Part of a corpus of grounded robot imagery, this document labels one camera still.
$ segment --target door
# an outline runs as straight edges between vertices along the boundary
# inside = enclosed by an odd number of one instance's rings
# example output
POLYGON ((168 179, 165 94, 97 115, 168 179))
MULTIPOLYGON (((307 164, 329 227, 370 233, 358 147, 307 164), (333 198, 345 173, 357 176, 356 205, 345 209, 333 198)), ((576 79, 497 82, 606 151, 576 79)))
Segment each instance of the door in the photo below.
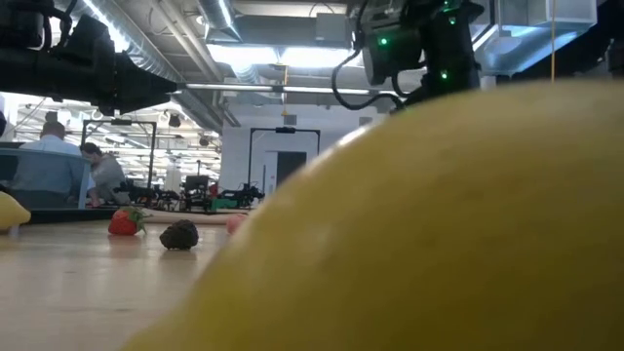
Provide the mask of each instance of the door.
POLYGON ((305 165, 307 158, 306 152, 279 151, 277 153, 276 186, 280 186, 299 167, 305 165))

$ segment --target black metal frame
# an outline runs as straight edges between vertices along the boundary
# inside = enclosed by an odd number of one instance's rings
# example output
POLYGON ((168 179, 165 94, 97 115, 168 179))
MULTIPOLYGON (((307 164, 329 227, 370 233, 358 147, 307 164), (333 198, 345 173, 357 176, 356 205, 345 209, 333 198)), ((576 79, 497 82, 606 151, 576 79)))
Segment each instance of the black metal frame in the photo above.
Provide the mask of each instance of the black metal frame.
POLYGON ((141 122, 141 121, 131 121, 131 120, 119 120, 119 119, 113 119, 113 120, 105 120, 105 121, 97 121, 97 120, 84 120, 83 124, 82 124, 82 139, 80 140, 80 145, 84 145, 85 141, 87 140, 87 137, 89 137, 90 134, 88 134, 87 132, 87 126, 91 123, 94 124, 110 124, 111 126, 131 126, 132 124, 138 124, 138 125, 149 125, 152 126, 152 142, 151 142, 151 148, 149 150, 149 174, 147 176, 147 188, 151 189, 152 187, 152 173, 154 170, 154 148, 156 147, 156 127, 157 124, 156 122, 141 122))
POLYGON ((247 167, 247 184, 252 182, 252 154, 254 151, 254 133, 258 131, 275 132, 277 134, 297 134, 297 133, 315 133, 316 134, 316 154, 321 153, 321 131, 320 130, 300 130, 295 128, 251 128, 250 130, 250 154, 247 167))

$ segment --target table surface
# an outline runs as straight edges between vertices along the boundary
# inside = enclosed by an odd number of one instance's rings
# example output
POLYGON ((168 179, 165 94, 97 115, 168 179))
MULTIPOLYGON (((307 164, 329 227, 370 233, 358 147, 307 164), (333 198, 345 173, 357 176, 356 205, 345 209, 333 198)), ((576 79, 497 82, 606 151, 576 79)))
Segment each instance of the table surface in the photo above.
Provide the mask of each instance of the table surface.
POLYGON ((0 350, 116 350, 170 310, 227 240, 198 226, 190 252, 158 236, 113 237, 107 221, 31 225, 0 241, 0 350))

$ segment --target blue shirt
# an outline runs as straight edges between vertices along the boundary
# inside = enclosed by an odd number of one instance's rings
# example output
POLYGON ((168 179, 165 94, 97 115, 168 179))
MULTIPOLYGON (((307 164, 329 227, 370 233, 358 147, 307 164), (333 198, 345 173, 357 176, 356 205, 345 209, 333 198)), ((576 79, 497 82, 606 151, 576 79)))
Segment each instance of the blue shirt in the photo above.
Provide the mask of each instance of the blue shirt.
MULTIPOLYGON (((69 195, 72 188, 79 187, 84 172, 84 163, 68 157, 46 157, 46 153, 82 157, 78 146, 65 142, 57 136, 48 135, 41 136, 38 141, 27 142, 20 149, 42 152, 40 155, 19 157, 13 189, 51 191, 69 195)), ((95 186, 94 180, 89 175, 87 188, 93 189, 95 186)))

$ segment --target red strawberry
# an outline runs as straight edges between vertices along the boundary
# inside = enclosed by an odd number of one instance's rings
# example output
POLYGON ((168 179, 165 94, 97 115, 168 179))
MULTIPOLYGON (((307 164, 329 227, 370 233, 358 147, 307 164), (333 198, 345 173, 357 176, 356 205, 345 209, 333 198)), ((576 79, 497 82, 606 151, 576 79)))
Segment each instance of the red strawberry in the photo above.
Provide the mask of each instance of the red strawberry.
POLYGON ((143 219, 145 214, 136 208, 121 208, 115 212, 110 224, 108 224, 108 232, 113 235, 135 235, 139 230, 145 231, 143 219))

